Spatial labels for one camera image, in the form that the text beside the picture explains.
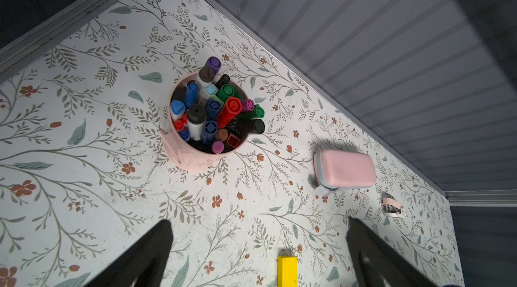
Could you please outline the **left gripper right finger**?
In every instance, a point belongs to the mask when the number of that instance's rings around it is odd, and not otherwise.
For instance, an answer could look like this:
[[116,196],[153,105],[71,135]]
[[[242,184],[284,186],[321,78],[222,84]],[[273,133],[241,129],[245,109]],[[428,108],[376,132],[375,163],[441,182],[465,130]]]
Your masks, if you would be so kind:
[[434,286],[362,221],[350,219],[347,244],[358,286]]

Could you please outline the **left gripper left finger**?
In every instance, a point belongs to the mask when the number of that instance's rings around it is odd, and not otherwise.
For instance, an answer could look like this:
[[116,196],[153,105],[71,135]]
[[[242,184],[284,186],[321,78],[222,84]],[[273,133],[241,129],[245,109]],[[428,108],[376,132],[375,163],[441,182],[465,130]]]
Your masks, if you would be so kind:
[[172,247],[169,220],[161,220],[88,286],[159,286]]

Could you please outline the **yellow long block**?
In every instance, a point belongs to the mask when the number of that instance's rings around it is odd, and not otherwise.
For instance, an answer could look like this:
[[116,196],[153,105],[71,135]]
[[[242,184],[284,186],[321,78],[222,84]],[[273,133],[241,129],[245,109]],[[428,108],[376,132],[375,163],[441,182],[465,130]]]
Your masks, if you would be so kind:
[[298,286],[298,259],[294,256],[279,256],[277,258],[277,286]]

